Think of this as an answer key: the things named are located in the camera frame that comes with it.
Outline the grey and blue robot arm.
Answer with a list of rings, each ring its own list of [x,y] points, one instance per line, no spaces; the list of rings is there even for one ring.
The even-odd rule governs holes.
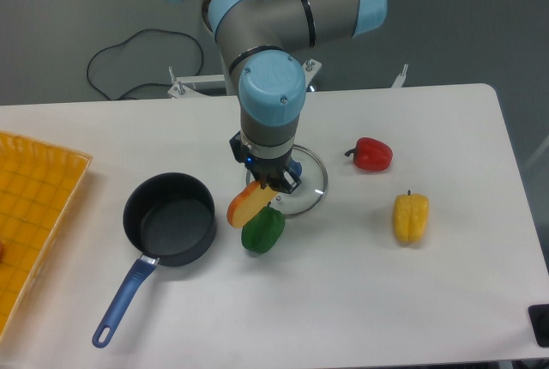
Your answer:
[[[296,51],[380,27],[387,0],[211,0],[208,22],[240,104],[235,159],[262,187],[290,194],[307,81]]]

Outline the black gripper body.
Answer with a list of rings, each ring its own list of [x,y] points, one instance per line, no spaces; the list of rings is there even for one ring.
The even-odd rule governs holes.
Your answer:
[[[243,131],[238,132],[229,141],[233,156],[238,163],[242,163],[258,180],[266,175],[269,184],[279,178],[283,170],[295,172],[301,176],[300,164],[293,163],[293,138],[276,146],[262,146],[255,144]]]

